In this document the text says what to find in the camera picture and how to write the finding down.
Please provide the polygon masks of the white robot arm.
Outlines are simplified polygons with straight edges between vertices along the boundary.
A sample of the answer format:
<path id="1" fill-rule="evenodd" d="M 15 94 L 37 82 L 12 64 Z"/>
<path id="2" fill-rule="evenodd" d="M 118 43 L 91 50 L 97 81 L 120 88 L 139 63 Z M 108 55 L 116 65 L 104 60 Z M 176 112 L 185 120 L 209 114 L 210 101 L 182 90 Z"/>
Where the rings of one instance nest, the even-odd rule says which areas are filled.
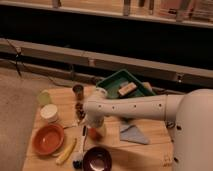
<path id="1" fill-rule="evenodd" d="M 83 110 L 91 127 L 100 127 L 105 116 L 174 122 L 172 171 L 213 171 L 213 89 L 108 99 L 107 91 L 97 87 Z"/>

